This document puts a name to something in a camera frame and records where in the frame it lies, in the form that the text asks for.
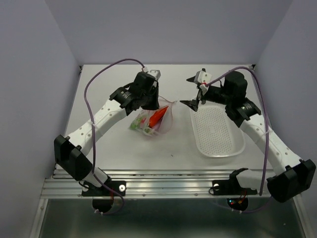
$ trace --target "plastic tray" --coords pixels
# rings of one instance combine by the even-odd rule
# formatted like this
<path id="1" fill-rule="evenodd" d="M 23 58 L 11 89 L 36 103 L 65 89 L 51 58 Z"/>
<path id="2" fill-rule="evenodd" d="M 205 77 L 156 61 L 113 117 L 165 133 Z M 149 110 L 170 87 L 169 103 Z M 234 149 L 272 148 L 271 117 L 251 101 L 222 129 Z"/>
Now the plastic tray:
<path id="1" fill-rule="evenodd" d="M 208 157 L 228 157 L 245 148 L 243 132 L 225 113 L 224 105 L 207 102 L 190 110 L 198 150 Z"/>

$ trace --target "clear plastic bag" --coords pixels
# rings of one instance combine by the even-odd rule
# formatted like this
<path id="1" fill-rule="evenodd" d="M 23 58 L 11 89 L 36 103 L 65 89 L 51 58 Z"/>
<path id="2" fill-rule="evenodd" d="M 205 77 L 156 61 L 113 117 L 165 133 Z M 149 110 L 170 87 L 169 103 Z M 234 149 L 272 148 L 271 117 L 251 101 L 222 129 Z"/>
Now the clear plastic bag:
<path id="1" fill-rule="evenodd" d="M 172 107 L 176 103 L 159 96 L 159 109 L 156 111 L 142 110 L 130 125 L 131 129 L 148 136 L 167 133 L 173 126 Z"/>

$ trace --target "white wall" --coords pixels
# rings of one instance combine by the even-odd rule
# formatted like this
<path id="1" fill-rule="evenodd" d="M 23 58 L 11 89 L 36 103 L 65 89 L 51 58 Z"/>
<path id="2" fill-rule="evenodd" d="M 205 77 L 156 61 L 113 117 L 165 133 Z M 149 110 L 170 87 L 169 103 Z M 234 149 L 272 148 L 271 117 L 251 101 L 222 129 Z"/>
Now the white wall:
<path id="1" fill-rule="evenodd" d="M 0 1 L 0 236 L 28 237 L 78 64 L 43 0 Z"/>
<path id="2" fill-rule="evenodd" d="M 317 164 L 317 1 L 294 0 L 257 65 L 272 127 Z M 317 225 L 317 175 L 303 193 Z"/>
<path id="3" fill-rule="evenodd" d="M 46 0 L 80 64 L 255 63 L 291 0 Z"/>

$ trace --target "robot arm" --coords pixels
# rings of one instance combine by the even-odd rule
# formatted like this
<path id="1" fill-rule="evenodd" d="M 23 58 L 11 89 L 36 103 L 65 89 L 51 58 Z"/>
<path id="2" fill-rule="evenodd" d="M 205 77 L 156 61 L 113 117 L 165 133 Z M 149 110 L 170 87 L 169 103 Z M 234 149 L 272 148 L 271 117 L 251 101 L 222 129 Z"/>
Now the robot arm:
<path id="1" fill-rule="evenodd" d="M 118 88 L 110 95 L 109 100 L 94 115 L 96 142 L 118 121 L 140 107 L 145 110 L 159 108 L 159 70 L 139 72 L 134 82 Z M 65 169 L 76 181 L 86 181 L 89 187 L 100 188 L 102 185 L 92 173 L 92 163 L 87 155 L 93 146 L 92 123 L 87 121 L 76 131 L 54 140 L 55 161 Z M 95 174 L 103 183 L 110 182 L 110 177 L 99 168 Z"/>
<path id="2" fill-rule="evenodd" d="M 182 103 L 194 111 L 198 110 L 200 102 L 204 104 L 211 101 L 226 105 L 228 117 L 265 152 L 264 117 L 260 109 L 246 98 L 247 81 L 243 74 L 231 72 L 220 87 L 206 86 L 211 81 L 211 75 L 205 69 L 187 81 L 196 83 L 199 91 L 196 99 Z M 274 172 L 266 174 L 264 192 L 269 192 L 279 202 L 285 202 L 310 187 L 316 166 L 311 160 L 304 161 L 292 152 L 271 128 L 268 133 L 268 161 Z M 262 172 L 241 168 L 234 171 L 228 180 L 214 180 L 213 194 L 241 195 L 243 191 L 249 195 L 257 194 L 261 180 Z"/>

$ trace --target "glass panel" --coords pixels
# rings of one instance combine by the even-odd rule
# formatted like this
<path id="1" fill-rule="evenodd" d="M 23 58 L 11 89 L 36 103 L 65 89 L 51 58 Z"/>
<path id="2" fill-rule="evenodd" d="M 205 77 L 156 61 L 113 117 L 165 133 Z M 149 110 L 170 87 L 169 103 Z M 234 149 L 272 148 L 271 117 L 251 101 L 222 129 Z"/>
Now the glass panel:
<path id="1" fill-rule="evenodd" d="M 249 208 L 267 198 L 249 199 Z M 256 213 L 219 207 L 224 199 L 127 200 L 117 215 L 95 214 L 89 199 L 51 199 L 41 238 L 280 238 L 304 237 L 293 200 Z"/>

